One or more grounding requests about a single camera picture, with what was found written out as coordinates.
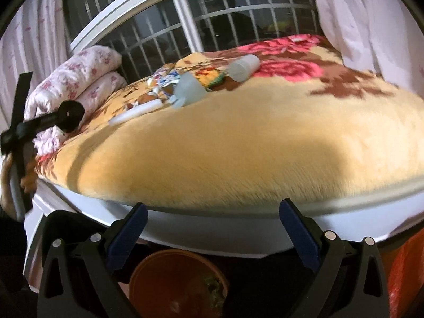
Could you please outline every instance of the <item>window frame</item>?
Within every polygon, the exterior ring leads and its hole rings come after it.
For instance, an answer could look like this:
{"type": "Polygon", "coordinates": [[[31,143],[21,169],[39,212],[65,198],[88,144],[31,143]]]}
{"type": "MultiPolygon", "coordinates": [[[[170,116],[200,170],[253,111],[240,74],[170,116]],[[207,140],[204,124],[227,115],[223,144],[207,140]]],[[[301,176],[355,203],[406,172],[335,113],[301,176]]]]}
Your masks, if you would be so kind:
{"type": "MultiPolygon", "coordinates": [[[[71,42],[70,49],[75,54],[96,44],[113,29],[132,18],[137,13],[162,0],[114,0],[100,11],[71,42]]],[[[173,0],[190,51],[203,52],[203,44],[187,0],[173,0]]]]}

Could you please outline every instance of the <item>floral blanket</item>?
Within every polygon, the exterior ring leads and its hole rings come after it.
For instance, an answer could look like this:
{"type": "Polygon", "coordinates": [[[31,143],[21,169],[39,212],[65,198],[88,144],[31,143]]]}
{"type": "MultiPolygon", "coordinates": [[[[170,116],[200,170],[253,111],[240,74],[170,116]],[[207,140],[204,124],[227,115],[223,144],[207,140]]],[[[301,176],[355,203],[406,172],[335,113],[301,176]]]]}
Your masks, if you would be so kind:
{"type": "Polygon", "coordinates": [[[207,87],[255,54],[243,84],[225,77],[206,98],[110,127],[152,96],[148,78],[115,92],[56,152],[46,179],[86,196],[181,209],[312,203],[424,173],[424,101],[345,67],[325,38],[296,35],[175,64],[207,87]]]}

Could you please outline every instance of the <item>cloth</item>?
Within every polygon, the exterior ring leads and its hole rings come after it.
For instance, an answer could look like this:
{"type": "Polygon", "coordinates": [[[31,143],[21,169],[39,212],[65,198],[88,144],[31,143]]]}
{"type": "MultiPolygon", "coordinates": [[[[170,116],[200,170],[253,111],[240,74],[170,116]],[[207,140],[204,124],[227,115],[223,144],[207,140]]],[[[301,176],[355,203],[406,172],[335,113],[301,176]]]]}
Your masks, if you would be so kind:
{"type": "MultiPolygon", "coordinates": [[[[126,86],[125,79],[116,72],[103,75],[100,79],[92,83],[77,99],[85,109],[84,117],[81,120],[81,127],[87,119],[96,111],[117,89],[126,86]]],[[[48,128],[37,135],[34,146],[37,148],[37,155],[43,156],[56,151],[69,137],[57,126],[48,128]]]]}
{"type": "Polygon", "coordinates": [[[65,100],[75,100],[97,79],[116,70],[121,55],[107,46],[95,45],[80,51],[57,67],[28,96],[25,119],[55,111],[65,100]]]}
{"type": "Polygon", "coordinates": [[[62,0],[26,0],[0,40],[0,131],[8,129],[20,73],[31,90],[67,60],[62,0]]]}
{"type": "Polygon", "coordinates": [[[223,70],[247,53],[261,67],[245,83],[226,77],[197,103],[109,127],[149,96],[148,79],[115,92],[38,172],[86,196],[174,209],[277,209],[282,197],[312,203],[424,174],[423,99],[345,67],[323,38],[191,54],[174,69],[223,70]]]}
{"type": "Polygon", "coordinates": [[[424,35],[401,0],[315,0],[344,64],[424,96],[424,35]]]}

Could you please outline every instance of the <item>plastic cup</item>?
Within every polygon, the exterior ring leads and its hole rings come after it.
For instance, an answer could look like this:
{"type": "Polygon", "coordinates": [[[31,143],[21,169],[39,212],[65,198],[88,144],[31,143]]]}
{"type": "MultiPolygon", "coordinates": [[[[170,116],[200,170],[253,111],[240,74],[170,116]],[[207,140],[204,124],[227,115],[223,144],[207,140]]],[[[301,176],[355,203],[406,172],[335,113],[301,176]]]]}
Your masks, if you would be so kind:
{"type": "Polygon", "coordinates": [[[244,82],[258,70],[260,65],[260,59],[249,54],[231,63],[228,66],[227,74],[234,81],[244,82]]]}
{"type": "Polygon", "coordinates": [[[174,108],[190,105],[203,99],[206,90],[193,74],[186,72],[180,77],[180,81],[174,88],[174,94],[171,97],[174,108]]]}

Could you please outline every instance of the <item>curtain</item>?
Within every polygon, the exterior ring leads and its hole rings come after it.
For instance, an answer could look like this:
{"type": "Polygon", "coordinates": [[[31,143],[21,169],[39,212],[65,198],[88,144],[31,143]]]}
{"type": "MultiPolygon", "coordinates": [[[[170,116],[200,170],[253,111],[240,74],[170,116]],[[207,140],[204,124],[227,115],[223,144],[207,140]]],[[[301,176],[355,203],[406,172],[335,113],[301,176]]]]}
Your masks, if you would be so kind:
{"type": "Polygon", "coordinates": [[[401,0],[316,0],[325,36],[347,67],[381,73],[424,97],[424,35],[401,0]]]}
{"type": "Polygon", "coordinates": [[[67,60],[62,0],[26,0],[0,40],[0,131],[10,123],[20,73],[31,90],[67,60]]]}

